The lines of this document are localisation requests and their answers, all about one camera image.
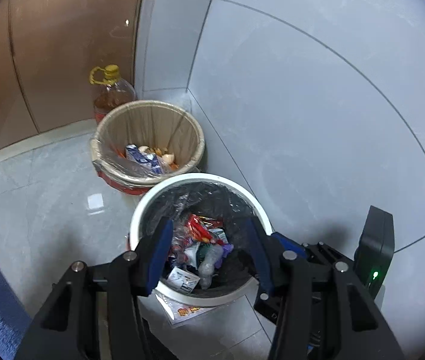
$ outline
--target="brown liquid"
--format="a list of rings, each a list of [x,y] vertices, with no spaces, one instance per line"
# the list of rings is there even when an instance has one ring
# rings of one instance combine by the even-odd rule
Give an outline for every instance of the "brown liquid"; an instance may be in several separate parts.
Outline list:
[[[131,97],[124,91],[105,91],[94,100],[96,111],[107,114],[116,107],[130,102]]]

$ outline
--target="red snack wrapper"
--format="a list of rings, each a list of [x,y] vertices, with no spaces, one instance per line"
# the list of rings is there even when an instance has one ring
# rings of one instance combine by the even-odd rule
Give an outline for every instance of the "red snack wrapper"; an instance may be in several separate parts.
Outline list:
[[[203,243],[216,243],[223,245],[224,243],[214,237],[211,233],[208,232],[207,228],[203,225],[199,216],[190,214],[189,220],[187,221],[187,228],[190,231],[190,236],[196,241]]]
[[[207,218],[206,216],[200,216],[199,218],[207,230],[224,227],[224,221],[222,219]]]

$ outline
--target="white tile wall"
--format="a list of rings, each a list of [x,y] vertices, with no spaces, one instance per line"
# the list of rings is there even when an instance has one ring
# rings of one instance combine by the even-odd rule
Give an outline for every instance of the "white tile wall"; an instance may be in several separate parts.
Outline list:
[[[145,92],[144,98],[148,100],[165,101],[188,110],[201,125],[206,139],[206,151],[204,153],[203,163],[204,167],[201,170],[230,179],[246,188],[248,191],[251,191],[239,168],[227,151],[227,148],[220,140],[218,133],[214,130],[213,126],[189,90],[182,88],[148,91]]]
[[[144,98],[144,67],[146,63],[146,51],[149,38],[149,29],[151,28],[153,8],[154,0],[142,0],[141,13],[139,17],[139,28],[137,29],[136,58],[134,68],[134,89],[136,89],[137,97],[139,99]]]
[[[392,259],[382,313],[408,359],[425,349],[425,239]]]
[[[209,0],[155,0],[144,90],[186,87]]]
[[[425,148],[425,0],[232,0],[336,50],[398,108]]]
[[[425,157],[374,87],[321,44],[213,0],[190,90],[274,228],[353,255],[369,205],[396,248],[425,234]]]

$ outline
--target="clear plastic bag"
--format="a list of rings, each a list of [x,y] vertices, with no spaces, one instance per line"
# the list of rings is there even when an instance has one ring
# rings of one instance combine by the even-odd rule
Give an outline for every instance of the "clear plastic bag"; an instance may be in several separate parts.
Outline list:
[[[177,170],[162,174],[125,158],[128,145],[167,149]],[[100,176],[122,187],[151,187],[169,176],[193,171],[204,152],[199,123],[179,107],[155,100],[138,100],[111,111],[91,139],[91,157]]]
[[[247,202],[224,185],[192,182],[170,188],[149,205],[141,220],[139,237],[152,234],[163,216],[173,220],[175,228],[186,223],[190,213],[209,218],[221,218],[224,232],[233,250],[223,259],[220,269],[214,271],[211,286],[202,289],[196,286],[191,296],[211,298],[226,295],[244,285],[255,274],[254,263],[248,252],[247,236],[242,231],[244,218],[255,215]],[[171,271],[166,266],[161,281]]]

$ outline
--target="crumpled plastic bottle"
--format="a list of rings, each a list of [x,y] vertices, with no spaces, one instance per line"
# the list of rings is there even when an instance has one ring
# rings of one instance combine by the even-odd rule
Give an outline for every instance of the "crumpled plastic bottle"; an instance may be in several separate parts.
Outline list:
[[[214,274],[214,264],[219,261],[222,256],[223,247],[217,244],[212,245],[206,253],[206,257],[198,269],[199,277],[201,278],[199,285],[203,290],[206,290],[211,286],[212,275]]]

